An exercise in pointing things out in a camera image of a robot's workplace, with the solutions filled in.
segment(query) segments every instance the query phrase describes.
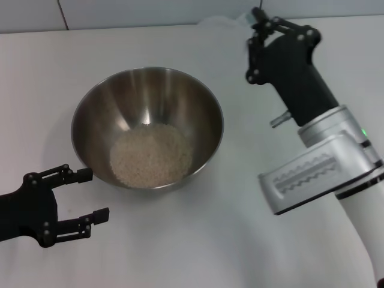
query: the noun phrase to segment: stainless steel bowl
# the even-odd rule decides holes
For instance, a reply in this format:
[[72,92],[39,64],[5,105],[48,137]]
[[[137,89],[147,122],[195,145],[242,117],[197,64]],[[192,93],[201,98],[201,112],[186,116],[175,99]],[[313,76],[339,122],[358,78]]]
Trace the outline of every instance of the stainless steel bowl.
[[170,124],[193,147],[184,179],[145,190],[168,190],[185,183],[213,157],[224,131],[220,105],[202,82],[169,68],[138,68],[108,77],[84,96],[72,120],[74,150],[95,176],[129,188],[114,176],[109,152],[122,133],[142,123]]

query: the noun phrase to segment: uncooked rice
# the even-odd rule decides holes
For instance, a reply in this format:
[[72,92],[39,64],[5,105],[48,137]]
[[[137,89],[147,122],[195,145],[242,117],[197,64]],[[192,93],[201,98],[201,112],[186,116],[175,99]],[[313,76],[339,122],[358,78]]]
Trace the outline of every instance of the uncooked rice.
[[154,188],[182,179],[192,163],[192,147],[175,127],[139,125],[112,146],[110,165],[116,177],[133,188]]

